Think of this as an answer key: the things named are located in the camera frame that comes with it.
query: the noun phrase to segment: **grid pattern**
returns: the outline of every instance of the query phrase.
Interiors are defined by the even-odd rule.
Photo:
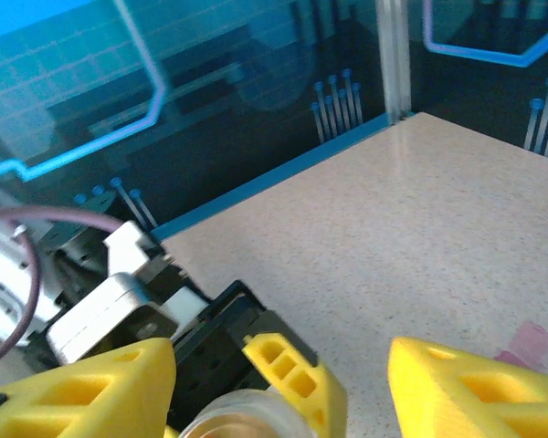
[[[422,13],[423,0],[412,0],[410,9],[415,11],[412,16]],[[479,0],[484,5],[493,4],[493,0]],[[517,18],[520,0],[503,0],[501,3],[502,18]],[[529,20],[541,20],[544,17],[548,0],[532,1],[528,7],[527,18]],[[433,27],[434,38],[438,42],[448,40],[458,31],[465,21],[474,12],[474,0],[433,0]],[[422,29],[414,26],[411,29],[411,37],[414,40],[422,39]]]
[[[289,0],[127,0],[156,58],[168,57],[240,26],[271,48],[292,42]],[[362,22],[374,26],[373,1],[340,1],[341,15],[360,6]],[[319,2],[325,37],[333,33],[331,1]],[[311,13],[311,0],[299,1]],[[304,20],[307,44],[315,41]],[[111,0],[50,17],[0,36],[0,140],[24,161],[63,140],[48,107],[104,85],[142,67],[138,52]]]

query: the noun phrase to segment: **pink object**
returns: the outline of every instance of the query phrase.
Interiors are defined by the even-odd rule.
[[[518,367],[529,368],[523,360],[506,350],[502,351],[494,359],[500,362],[510,363],[511,365],[517,365]]]
[[[531,321],[526,321],[518,328],[508,349],[502,351],[495,359],[531,370],[541,370],[547,354],[548,331]]]

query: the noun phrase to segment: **glass panel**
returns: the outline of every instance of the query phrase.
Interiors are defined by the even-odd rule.
[[[414,111],[548,157],[548,0],[411,8]]]
[[[162,224],[383,113],[373,0],[0,2],[27,203],[125,190]]]

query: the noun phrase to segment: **speckled countertop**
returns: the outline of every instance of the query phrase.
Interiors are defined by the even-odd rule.
[[[165,242],[216,295],[241,278],[335,371],[350,437],[400,436],[390,340],[489,357],[548,329],[548,159],[418,114]]]

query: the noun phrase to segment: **cable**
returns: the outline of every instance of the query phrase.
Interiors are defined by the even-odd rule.
[[[72,222],[98,228],[113,233],[123,222],[106,214],[92,213],[79,208],[49,207],[45,205],[25,205],[22,207],[0,208],[1,221],[43,220]]]
[[[14,227],[19,226],[21,220],[47,220],[56,222],[72,222],[98,228],[108,233],[113,233],[123,222],[106,214],[86,212],[84,210],[67,207],[48,207],[43,205],[28,205],[22,207],[0,208],[0,221],[7,221]],[[38,296],[41,284],[40,258],[35,245],[24,230],[18,237],[20,244],[25,248],[30,269],[30,290],[28,301],[21,319],[16,324],[13,332],[0,344],[0,359],[10,351],[16,343],[25,335],[37,310]]]
[[[11,225],[16,228],[18,222],[10,221]],[[22,313],[15,329],[10,333],[10,336],[0,344],[0,359],[2,359],[8,351],[10,351],[23,336],[25,336],[30,323],[37,311],[38,295],[40,292],[41,265],[38,258],[37,249],[28,236],[28,231],[23,231],[17,237],[18,242],[23,246],[26,252],[28,268],[30,269],[30,289],[28,291],[28,300],[26,301],[25,310]]]

